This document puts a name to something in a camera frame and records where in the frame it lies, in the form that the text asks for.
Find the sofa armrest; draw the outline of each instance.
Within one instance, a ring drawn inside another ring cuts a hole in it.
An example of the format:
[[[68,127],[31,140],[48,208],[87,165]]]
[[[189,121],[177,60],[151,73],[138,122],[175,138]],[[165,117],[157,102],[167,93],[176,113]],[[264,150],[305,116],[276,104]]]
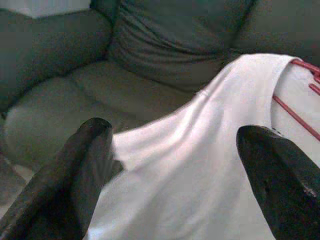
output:
[[[35,84],[101,59],[112,27],[95,10],[39,19],[0,10],[0,112]]]

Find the black object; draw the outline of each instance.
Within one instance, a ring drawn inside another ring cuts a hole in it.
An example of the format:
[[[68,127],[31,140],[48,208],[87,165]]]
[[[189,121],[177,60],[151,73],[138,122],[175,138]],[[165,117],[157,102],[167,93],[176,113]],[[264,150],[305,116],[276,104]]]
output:
[[[0,240],[82,240],[112,172],[112,127],[92,118],[44,166],[0,221]]]
[[[270,129],[240,127],[236,144],[254,196],[277,240],[320,240],[320,169]]]

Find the seat cushion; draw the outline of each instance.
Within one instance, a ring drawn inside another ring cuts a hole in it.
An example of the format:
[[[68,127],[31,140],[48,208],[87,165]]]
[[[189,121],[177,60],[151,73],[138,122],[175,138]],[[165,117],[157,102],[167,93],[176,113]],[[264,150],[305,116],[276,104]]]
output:
[[[139,77],[109,61],[79,68],[68,78],[97,101],[147,122],[172,113],[194,96]]]
[[[8,112],[4,125],[6,153],[11,161],[36,171],[82,123],[94,117],[108,120],[114,132],[144,124],[86,96],[68,78],[47,80],[30,90]]]
[[[233,47],[297,56],[320,66],[320,1],[257,0]]]
[[[251,0],[122,0],[109,58],[150,80],[197,91],[220,70]]]

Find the clothes hanger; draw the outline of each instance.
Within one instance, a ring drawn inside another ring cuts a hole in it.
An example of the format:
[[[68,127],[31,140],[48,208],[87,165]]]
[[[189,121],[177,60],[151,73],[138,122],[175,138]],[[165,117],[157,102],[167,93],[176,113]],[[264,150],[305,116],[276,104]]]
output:
[[[313,73],[313,79],[316,83],[320,84],[320,68],[313,66],[310,63],[294,59],[291,64],[295,64],[310,70]],[[309,88],[320,96],[320,88],[313,83],[309,84]],[[303,126],[311,135],[320,141],[320,133],[306,123],[297,113],[295,113],[287,104],[285,104],[278,96],[273,95],[272,99],[275,100],[288,114],[290,114],[301,126]]]

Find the back cushion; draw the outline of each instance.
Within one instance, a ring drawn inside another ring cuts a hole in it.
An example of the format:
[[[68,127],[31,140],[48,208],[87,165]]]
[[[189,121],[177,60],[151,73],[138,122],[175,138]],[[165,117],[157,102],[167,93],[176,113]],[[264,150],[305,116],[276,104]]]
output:
[[[220,70],[251,0],[122,0],[108,57],[150,80],[197,91]]]
[[[257,0],[233,47],[298,56],[320,66],[320,0]]]

